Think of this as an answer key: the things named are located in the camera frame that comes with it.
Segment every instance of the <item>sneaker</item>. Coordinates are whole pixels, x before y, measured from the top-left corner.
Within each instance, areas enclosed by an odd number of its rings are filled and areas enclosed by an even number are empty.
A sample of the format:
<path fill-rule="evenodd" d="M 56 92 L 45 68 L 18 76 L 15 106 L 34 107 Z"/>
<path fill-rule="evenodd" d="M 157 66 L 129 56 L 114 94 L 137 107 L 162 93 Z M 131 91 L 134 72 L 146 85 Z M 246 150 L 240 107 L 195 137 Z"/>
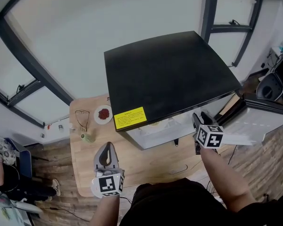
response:
<path fill-rule="evenodd" d="M 52 186 L 51 186 L 54 190 L 56 190 L 57 192 L 57 196 L 61 196 L 61 190 L 60 190 L 60 183 L 58 183 L 58 180 L 53 179 L 52 180 Z"/>

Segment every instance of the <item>wooden table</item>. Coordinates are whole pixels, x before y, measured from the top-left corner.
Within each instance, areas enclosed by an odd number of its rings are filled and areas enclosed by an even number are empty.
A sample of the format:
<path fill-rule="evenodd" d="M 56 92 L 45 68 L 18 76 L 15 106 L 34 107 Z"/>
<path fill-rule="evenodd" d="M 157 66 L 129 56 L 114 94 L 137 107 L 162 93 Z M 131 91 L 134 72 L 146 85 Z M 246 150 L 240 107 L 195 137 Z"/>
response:
<path fill-rule="evenodd" d="M 74 100 L 70 104 L 70 122 L 80 128 L 76 110 L 90 112 L 88 134 L 95 134 L 95 142 L 87 143 L 80 138 L 80 132 L 70 133 L 72 163 L 79 194 L 93 196 L 90 182 L 95 177 L 93 158 L 98 149 L 111 141 L 115 146 L 119 167 L 125 170 L 124 187 L 144 184 L 171 182 L 192 175 L 203 167 L 199 155 L 195 155 L 192 135 L 179 139 L 179 146 L 168 142 L 144 151 L 133 146 L 114 127 L 113 119 L 106 125 L 99 125 L 93 119 L 93 113 L 100 105 L 110 105 L 108 95 Z"/>

